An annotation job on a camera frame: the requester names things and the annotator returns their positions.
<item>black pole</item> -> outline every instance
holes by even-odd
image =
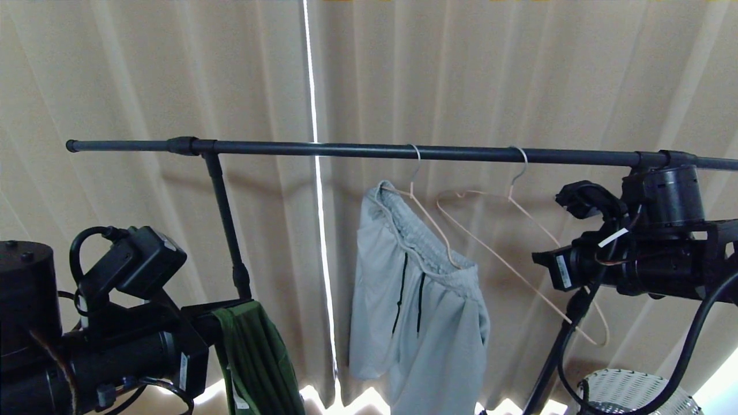
[[[226,194],[226,184],[223,181],[223,168],[221,160],[217,153],[205,153],[202,155],[207,164],[207,172],[213,181],[213,190],[215,190],[215,200],[218,203],[221,220],[223,222],[223,231],[226,234],[226,242],[230,251],[231,262],[233,263],[233,285],[238,290],[238,297],[241,299],[251,298],[251,287],[249,286],[249,270],[241,260],[241,251],[238,249],[238,239],[235,235],[235,225],[233,224],[233,216],[228,203],[228,195]]]
[[[76,151],[164,151],[199,155],[268,154],[281,156],[368,157],[382,159],[415,159],[418,155],[409,145],[348,143],[275,143],[251,141],[199,140],[177,137],[167,141],[75,141],[66,143]],[[515,148],[454,147],[419,145],[424,160],[459,160],[479,162],[523,162]],[[524,148],[528,161],[545,164],[614,165],[632,168],[660,168],[667,165],[695,165],[697,168],[738,171],[738,160],[699,157],[681,151],[594,151]]]
[[[588,294],[583,289],[579,290],[569,299],[566,306],[566,316],[569,320],[578,322],[584,317],[584,314],[589,308]],[[528,398],[528,402],[525,404],[523,409],[523,415],[538,414],[543,409],[544,394],[548,388],[548,383],[551,381],[551,377],[556,371],[556,365],[559,364],[559,359],[562,358],[562,344],[569,332],[569,322],[564,320],[561,322],[561,329],[559,334],[556,336],[556,340],[553,342],[551,351],[548,353],[546,363],[543,365],[541,373],[538,375],[536,385],[533,387],[531,396]]]

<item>white basket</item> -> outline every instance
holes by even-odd
[[[624,414],[651,402],[666,387],[668,380],[652,374],[621,369],[603,369],[587,375],[587,400],[590,405],[609,414]],[[583,396],[582,383],[579,396]],[[658,410],[657,415],[703,415],[697,403],[682,388]]]

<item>hanger hook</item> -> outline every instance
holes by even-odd
[[[415,145],[415,144],[408,144],[408,145],[411,145],[415,149],[415,152],[418,155],[418,167],[415,168],[415,171],[413,172],[413,175],[410,176],[410,183],[413,183],[413,182],[415,182],[415,176],[418,176],[418,172],[420,171],[420,164],[423,161],[423,159],[420,157],[420,150],[418,150],[418,146],[417,145]]]
[[[510,183],[510,187],[512,188],[513,186],[515,186],[515,180],[518,180],[518,178],[520,178],[523,174],[525,174],[525,171],[528,170],[528,155],[522,148],[518,147],[517,145],[511,145],[510,148],[518,150],[523,155],[523,161],[525,162],[523,170],[518,173],[517,176],[512,178],[512,182]]]

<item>clothes hanger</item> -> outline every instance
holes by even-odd
[[[418,208],[420,208],[420,210],[423,212],[423,214],[428,218],[428,220],[430,220],[430,223],[433,224],[433,227],[435,227],[435,229],[438,231],[438,234],[441,235],[441,238],[443,238],[444,243],[446,244],[446,254],[449,256],[449,262],[451,262],[451,264],[454,267],[456,267],[456,268],[458,268],[460,270],[462,268],[462,266],[459,265],[459,263],[456,262],[456,260],[454,260],[453,255],[451,255],[451,243],[449,242],[449,239],[446,237],[446,234],[441,230],[441,227],[439,227],[438,224],[435,223],[435,220],[433,220],[433,217],[430,215],[430,213],[428,213],[427,210],[425,210],[425,207],[423,207],[423,205],[420,203],[420,201],[418,200],[418,198],[415,197],[415,176],[417,176],[418,175],[418,172],[420,171],[420,166],[421,166],[421,163],[422,163],[422,158],[420,157],[420,150],[418,150],[418,146],[415,145],[415,144],[410,144],[410,145],[415,149],[415,152],[418,155],[418,166],[415,168],[415,171],[413,172],[413,175],[410,177],[410,192],[408,193],[408,192],[400,191],[400,190],[397,190],[395,188],[389,188],[388,186],[382,186],[382,190],[386,190],[386,191],[390,191],[390,192],[394,192],[394,193],[405,195],[405,196],[409,197],[410,200],[412,200],[413,202],[415,202],[415,204],[418,206]]]
[[[520,173],[518,173],[512,179],[512,182],[510,183],[510,190],[508,191],[508,195],[507,195],[507,198],[506,198],[507,201],[510,202],[510,203],[512,203],[513,206],[515,206],[519,211],[523,212],[523,214],[526,217],[528,217],[534,224],[536,224],[536,226],[538,228],[540,228],[540,230],[542,230],[548,236],[548,238],[550,238],[551,241],[554,242],[554,244],[557,245],[557,247],[561,247],[561,244],[556,239],[556,237],[554,237],[554,235],[551,232],[549,232],[548,229],[546,229],[540,222],[538,222],[527,210],[525,210],[525,208],[523,206],[521,206],[513,198],[512,192],[513,192],[513,188],[515,186],[515,181],[518,180],[523,174],[525,174],[525,171],[528,170],[528,155],[525,153],[524,150],[522,150],[519,147],[516,147],[514,145],[511,145],[511,148],[515,148],[518,151],[520,151],[520,153],[523,155],[523,161],[525,162],[525,165],[523,166],[523,170]],[[448,212],[446,212],[446,210],[443,209],[443,207],[441,207],[441,196],[444,193],[446,193],[446,192],[440,192],[436,196],[436,198],[435,198],[435,206],[441,211],[441,213],[444,214],[445,217],[447,217],[451,222],[453,222],[454,224],[456,224],[456,226],[458,226],[460,229],[462,229],[466,234],[468,234],[469,236],[471,236],[476,242],[478,242],[480,245],[482,245],[483,247],[485,247],[490,253],[492,253],[492,255],[494,255],[497,259],[499,259],[503,264],[505,264],[505,266],[508,267],[508,269],[511,270],[518,278],[520,278],[521,280],[523,280],[523,283],[525,283],[525,285],[527,285],[530,289],[532,289],[536,293],[536,295],[538,295],[539,297],[541,297],[541,299],[543,299],[544,302],[546,302],[546,304],[548,304],[564,320],[566,320],[569,324],[571,324],[571,319],[569,317],[567,317],[566,313],[564,313],[563,311],[561,311],[559,309],[559,307],[556,306],[556,304],[554,304],[551,300],[549,300],[533,284],[531,284],[527,279],[525,279],[523,277],[523,275],[520,274],[520,272],[518,272],[515,269],[515,267],[512,266],[512,264],[510,264],[509,262],[507,262],[500,254],[498,254],[495,250],[493,250],[489,245],[485,244],[481,239],[479,239],[477,236],[475,236],[473,233],[471,233],[469,230],[467,230],[461,223],[459,223],[456,219],[454,219],[453,216],[451,216]],[[496,194],[493,194],[493,193],[487,193],[487,192],[482,192],[482,191],[473,191],[473,190],[466,190],[466,191],[462,191],[462,192],[456,192],[456,191],[454,191],[453,193],[459,199],[465,198],[467,194],[476,194],[476,195],[482,195],[482,196],[501,197],[501,196],[496,195]],[[604,342],[603,343],[596,342],[593,338],[591,338],[589,335],[587,335],[587,333],[585,333],[583,330],[581,330],[578,326],[576,327],[576,330],[580,334],[582,334],[582,336],[585,339],[587,339],[587,341],[589,341],[590,343],[592,343],[593,345],[598,346],[598,347],[605,347],[605,346],[607,346],[610,343],[610,326],[607,324],[607,319],[604,317],[604,314],[602,313],[602,310],[600,309],[599,304],[597,304],[597,301],[594,301],[594,306],[595,306],[595,309],[597,310],[597,314],[599,314],[600,319],[602,320],[602,325],[604,326]]]

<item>gray sweatpants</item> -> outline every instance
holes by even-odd
[[[486,368],[489,316],[477,265],[446,247],[382,182],[364,198],[349,368],[389,372],[393,414],[474,412]]]

